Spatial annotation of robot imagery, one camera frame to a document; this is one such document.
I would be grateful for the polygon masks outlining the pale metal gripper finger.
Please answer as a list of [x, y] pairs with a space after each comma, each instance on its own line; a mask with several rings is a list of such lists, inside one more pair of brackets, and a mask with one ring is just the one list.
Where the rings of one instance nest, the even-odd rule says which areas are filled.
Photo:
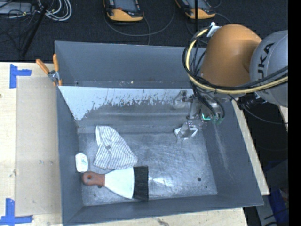
[[192, 125], [188, 127], [187, 139], [193, 138], [198, 133], [199, 129], [197, 126]]
[[174, 130], [176, 142], [181, 143], [190, 137], [190, 128], [187, 123], [184, 123], [181, 127]]

